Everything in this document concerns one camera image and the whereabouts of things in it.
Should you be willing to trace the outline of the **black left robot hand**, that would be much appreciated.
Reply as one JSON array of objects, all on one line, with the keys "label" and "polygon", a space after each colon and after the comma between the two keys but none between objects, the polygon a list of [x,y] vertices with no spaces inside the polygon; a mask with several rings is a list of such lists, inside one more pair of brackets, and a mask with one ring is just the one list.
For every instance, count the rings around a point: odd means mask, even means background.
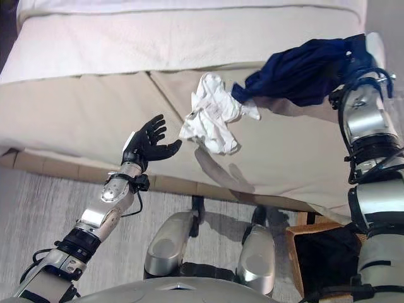
[{"label": "black left robot hand", "polygon": [[138,165],[142,172],[147,170],[149,162],[166,160],[173,157],[182,145],[181,140],[176,140],[168,145],[159,145],[158,142],[165,138],[165,119],[163,114],[149,120],[139,131],[134,132],[128,138],[123,148],[122,162]]}]

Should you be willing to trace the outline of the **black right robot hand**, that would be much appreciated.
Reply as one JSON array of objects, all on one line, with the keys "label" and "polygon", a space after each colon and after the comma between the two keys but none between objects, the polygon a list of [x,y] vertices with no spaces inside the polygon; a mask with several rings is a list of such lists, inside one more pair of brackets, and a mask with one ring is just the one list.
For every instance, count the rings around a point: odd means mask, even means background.
[{"label": "black right robot hand", "polygon": [[346,54],[342,65],[342,82],[350,80],[365,69],[385,69],[386,55],[380,34],[361,33],[343,41]]}]

